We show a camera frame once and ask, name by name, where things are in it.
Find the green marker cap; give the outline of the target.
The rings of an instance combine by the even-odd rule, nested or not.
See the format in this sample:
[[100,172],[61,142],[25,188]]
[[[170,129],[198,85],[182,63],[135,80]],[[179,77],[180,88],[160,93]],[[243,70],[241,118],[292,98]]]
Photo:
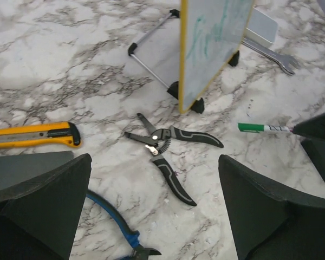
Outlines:
[[237,126],[240,132],[259,133],[265,131],[265,125],[260,124],[238,123]]

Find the white whiteboard marker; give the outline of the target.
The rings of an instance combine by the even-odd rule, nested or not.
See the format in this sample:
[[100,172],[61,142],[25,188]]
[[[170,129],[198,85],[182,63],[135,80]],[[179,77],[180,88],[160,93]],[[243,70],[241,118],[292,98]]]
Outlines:
[[264,125],[264,131],[265,132],[285,132],[285,133],[291,133],[292,129],[290,129],[287,126],[272,126],[272,125]]

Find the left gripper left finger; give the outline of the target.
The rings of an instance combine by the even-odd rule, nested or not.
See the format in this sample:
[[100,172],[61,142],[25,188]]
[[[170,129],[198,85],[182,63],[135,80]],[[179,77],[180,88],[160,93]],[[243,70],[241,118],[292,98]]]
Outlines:
[[82,154],[0,190],[0,259],[68,259],[91,170]]

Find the yellow framed whiteboard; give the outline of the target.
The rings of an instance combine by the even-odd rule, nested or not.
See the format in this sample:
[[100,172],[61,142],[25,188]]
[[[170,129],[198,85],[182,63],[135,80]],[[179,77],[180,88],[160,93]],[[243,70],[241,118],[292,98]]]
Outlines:
[[186,113],[227,64],[236,66],[254,1],[181,1],[162,20],[180,20],[178,109]]

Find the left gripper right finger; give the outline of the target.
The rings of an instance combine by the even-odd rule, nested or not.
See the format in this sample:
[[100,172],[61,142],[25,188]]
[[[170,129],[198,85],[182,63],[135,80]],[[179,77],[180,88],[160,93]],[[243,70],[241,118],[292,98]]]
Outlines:
[[228,155],[218,160],[239,259],[325,259],[325,199],[263,176]]

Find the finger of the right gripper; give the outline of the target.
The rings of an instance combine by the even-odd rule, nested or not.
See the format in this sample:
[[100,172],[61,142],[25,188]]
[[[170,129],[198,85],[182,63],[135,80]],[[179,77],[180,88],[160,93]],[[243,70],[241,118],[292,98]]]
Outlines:
[[309,120],[298,123],[293,128],[292,132],[305,138],[325,141],[325,112]]
[[304,139],[301,145],[325,182],[325,141]]

